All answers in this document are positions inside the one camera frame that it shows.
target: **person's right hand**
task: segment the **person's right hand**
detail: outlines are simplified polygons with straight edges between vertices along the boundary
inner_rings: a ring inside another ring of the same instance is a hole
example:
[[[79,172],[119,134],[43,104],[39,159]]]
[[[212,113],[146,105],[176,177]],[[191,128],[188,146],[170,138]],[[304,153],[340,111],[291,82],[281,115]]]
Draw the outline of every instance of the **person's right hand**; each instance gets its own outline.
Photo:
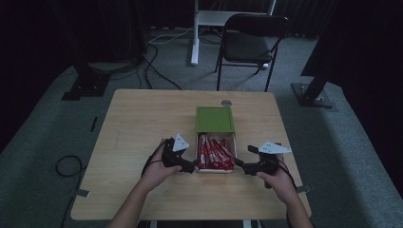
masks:
[[[277,154],[277,156],[278,160],[281,161],[279,165],[284,167],[284,164],[282,163],[284,162],[282,154]],[[278,172],[275,176],[271,176],[263,172],[258,172],[257,176],[269,183],[273,187],[273,190],[275,190],[278,198],[285,204],[289,205],[295,200],[298,200],[297,191],[293,185],[293,182],[281,168],[278,169]]]

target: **dark background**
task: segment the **dark background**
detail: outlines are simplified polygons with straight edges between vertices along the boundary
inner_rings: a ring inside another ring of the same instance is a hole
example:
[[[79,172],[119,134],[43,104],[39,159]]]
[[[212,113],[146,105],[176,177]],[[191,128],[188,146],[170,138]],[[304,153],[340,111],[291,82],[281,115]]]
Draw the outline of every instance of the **dark background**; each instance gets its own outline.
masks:
[[[192,1],[141,2],[140,13],[146,29],[193,26]],[[201,9],[207,10],[214,1],[201,2]],[[88,62],[116,62],[136,55],[135,50],[127,56],[114,52],[99,11],[99,4],[107,3],[106,0],[68,3],[66,13]],[[262,11],[267,1],[233,0],[231,4],[223,1],[222,6],[226,10]],[[340,0],[338,5],[336,1],[283,0],[278,1],[274,13],[289,17],[292,35],[311,38],[320,35],[302,75],[325,77],[331,72],[330,82],[342,87],[400,193],[403,185],[399,178],[403,159],[401,9],[402,3],[393,0]],[[52,81],[72,61],[67,39],[48,1],[1,1],[0,30],[2,151]]]

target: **wooden table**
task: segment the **wooden table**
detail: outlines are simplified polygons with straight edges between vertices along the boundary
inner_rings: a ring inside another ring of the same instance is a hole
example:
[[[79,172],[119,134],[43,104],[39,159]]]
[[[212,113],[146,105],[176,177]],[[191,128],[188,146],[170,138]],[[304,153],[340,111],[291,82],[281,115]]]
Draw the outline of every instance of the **wooden table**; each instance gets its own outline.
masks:
[[[232,103],[238,158],[257,162],[247,145],[265,141],[289,147],[276,99],[271,93],[227,91],[174,91],[119,89],[110,104],[81,189],[74,219],[112,219],[140,179],[144,163],[161,138],[181,133],[190,143],[183,157],[193,161],[196,142],[196,107]],[[292,153],[284,156],[297,186],[301,185]],[[300,194],[311,215],[305,194]],[[154,189],[140,219],[284,219],[285,206],[258,177],[236,167],[230,174],[179,173]]]

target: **chair seat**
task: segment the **chair seat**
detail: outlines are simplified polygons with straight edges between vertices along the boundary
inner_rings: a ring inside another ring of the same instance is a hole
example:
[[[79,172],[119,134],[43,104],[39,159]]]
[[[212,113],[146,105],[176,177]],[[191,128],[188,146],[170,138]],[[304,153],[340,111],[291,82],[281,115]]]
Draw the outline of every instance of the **chair seat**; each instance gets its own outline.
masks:
[[[228,31],[223,43],[223,57],[227,61],[263,64],[272,61],[267,37]]]

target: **desk leg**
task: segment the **desk leg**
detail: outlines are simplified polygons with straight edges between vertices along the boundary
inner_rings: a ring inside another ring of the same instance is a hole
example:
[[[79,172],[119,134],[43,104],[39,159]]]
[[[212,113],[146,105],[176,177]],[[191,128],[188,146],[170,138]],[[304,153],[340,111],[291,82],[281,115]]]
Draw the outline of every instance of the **desk leg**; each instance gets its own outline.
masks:
[[[199,58],[199,0],[195,0],[195,18],[193,26],[193,48],[191,65],[196,66]]]

